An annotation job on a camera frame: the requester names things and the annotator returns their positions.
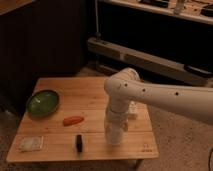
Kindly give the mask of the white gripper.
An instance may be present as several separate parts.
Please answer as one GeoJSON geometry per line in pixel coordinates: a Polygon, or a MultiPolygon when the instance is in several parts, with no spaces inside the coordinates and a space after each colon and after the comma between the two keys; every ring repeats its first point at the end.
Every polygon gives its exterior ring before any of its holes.
{"type": "Polygon", "coordinates": [[[114,124],[122,128],[127,128],[128,113],[117,113],[114,112],[110,107],[107,107],[105,111],[105,126],[109,126],[110,124],[114,124]]]}

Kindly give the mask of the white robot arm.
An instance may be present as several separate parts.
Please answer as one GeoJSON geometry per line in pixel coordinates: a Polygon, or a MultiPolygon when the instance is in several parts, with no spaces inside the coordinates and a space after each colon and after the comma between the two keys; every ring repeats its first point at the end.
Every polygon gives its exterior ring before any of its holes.
{"type": "Polygon", "coordinates": [[[213,126],[213,88],[144,83],[132,68],[108,77],[106,113],[124,115],[131,101],[141,102],[213,126]]]}

